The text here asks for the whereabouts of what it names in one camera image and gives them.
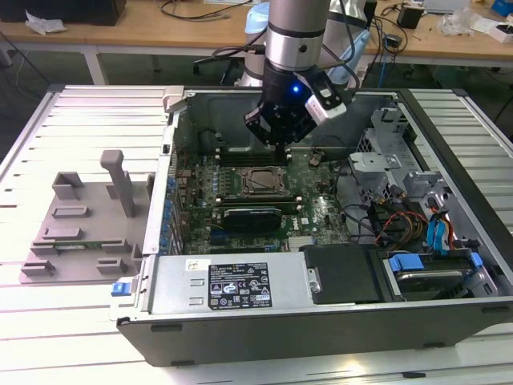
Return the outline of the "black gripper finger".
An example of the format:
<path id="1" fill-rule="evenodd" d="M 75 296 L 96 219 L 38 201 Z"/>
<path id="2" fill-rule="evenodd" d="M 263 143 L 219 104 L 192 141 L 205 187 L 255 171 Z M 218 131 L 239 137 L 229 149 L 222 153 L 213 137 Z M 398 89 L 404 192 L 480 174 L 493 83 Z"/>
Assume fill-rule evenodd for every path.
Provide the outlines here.
<path id="1" fill-rule="evenodd" d="M 287 147 L 292 143 L 301 142 L 317 123 L 310 114 L 287 114 L 282 128 L 282 164 L 289 163 L 289 150 Z"/>
<path id="2" fill-rule="evenodd" d="M 270 124 L 268 124 L 268 128 L 264 127 L 262 124 L 266 123 L 264 112 L 264 106 L 258 105 L 254 110 L 245 114 L 245 126 L 263 145 L 273 148 L 273 164 L 283 164 L 283 144 L 281 134 Z"/>

